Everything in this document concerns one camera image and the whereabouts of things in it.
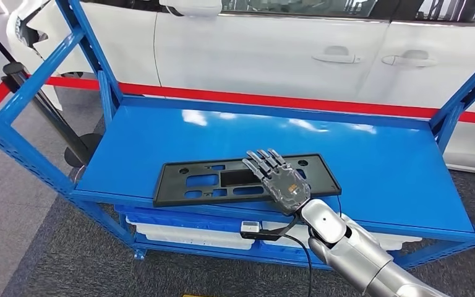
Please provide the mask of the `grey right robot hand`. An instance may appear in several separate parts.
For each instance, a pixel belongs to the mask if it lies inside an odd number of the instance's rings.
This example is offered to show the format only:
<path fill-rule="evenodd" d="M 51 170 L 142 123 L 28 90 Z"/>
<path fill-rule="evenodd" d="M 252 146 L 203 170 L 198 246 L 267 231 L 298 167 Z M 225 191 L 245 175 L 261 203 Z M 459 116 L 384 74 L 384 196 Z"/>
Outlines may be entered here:
<path fill-rule="evenodd" d="M 310 200 L 307 181 L 275 150 L 247 151 L 242 159 L 284 215 L 293 215 Z"/>

